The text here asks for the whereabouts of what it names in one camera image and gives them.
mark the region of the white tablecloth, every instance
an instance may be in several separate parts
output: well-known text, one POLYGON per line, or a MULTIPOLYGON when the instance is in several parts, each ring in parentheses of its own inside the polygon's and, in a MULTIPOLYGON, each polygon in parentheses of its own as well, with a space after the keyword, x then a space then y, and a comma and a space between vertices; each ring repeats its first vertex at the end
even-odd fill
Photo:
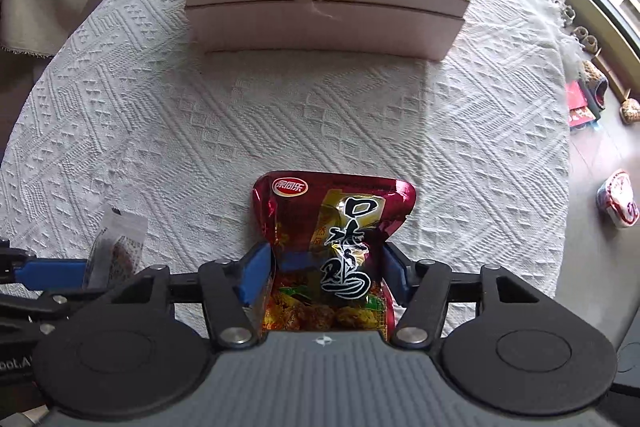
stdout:
MULTIPOLYGON (((571 58, 557 17, 549 0, 471 0, 440 63, 203 55, 183 0, 105 0, 22 109, 0 170, 0 232, 39 256, 85 257, 109 202, 148 217, 143 265, 191 271, 258 239, 250 191, 267 171, 396 176, 418 194, 393 237, 410 257, 500 263, 552 295, 571 58)), ((178 317, 195 324, 192 312, 178 317)))

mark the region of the open box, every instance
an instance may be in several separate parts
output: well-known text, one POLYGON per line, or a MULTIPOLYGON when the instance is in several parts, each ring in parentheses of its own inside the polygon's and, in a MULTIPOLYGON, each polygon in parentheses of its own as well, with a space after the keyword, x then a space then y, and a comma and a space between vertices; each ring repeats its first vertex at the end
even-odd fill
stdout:
POLYGON ((442 60, 469 0, 185 0, 206 51, 302 49, 442 60))

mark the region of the snack package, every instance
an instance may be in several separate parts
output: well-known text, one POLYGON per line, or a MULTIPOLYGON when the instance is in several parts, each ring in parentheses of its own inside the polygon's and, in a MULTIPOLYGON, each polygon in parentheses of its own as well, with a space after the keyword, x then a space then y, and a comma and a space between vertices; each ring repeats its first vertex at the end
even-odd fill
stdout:
POLYGON ((631 179, 622 169, 615 171, 602 184, 596 195, 596 203, 601 211, 609 214, 618 229, 632 227, 640 219, 631 179))
POLYGON ((390 178, 269 172, 254 185, 254 211, 276 258, 265 330, 378 329, 394 325, 382 282, 382 245, 415 204, 390 178))
POLYGON ((142 258, 148 220, 108 207, 84 270, 84 288, 108 288, 131 277, 142 258))

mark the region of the floor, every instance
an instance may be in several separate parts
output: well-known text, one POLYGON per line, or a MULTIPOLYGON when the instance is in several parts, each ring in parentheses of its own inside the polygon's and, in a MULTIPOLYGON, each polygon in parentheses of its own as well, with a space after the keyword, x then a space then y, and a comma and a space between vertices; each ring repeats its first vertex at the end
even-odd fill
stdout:
MULTIPOLYGON (((0 158, 46 64, 0 50, 0 158)), ((618 101, 610 92, 606 104, 599 124, 571 134, 569 215, 556 298, 618 345, 640 298, 640 225, 615 230, 601 219, 594 197, 618 168, 628 170, 640 193, 640 124, 622 124, 618 101)))

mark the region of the red snack package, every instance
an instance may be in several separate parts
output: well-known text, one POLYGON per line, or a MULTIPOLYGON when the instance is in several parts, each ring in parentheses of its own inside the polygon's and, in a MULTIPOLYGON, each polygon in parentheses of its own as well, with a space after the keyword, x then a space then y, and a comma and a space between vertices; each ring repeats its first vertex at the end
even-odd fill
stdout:
POLYGON ((277 272, 266 330, 393 327, 382 278, 382 244, 415 204, 401 180, 275 171, 254 185, 254 211, 277 272))

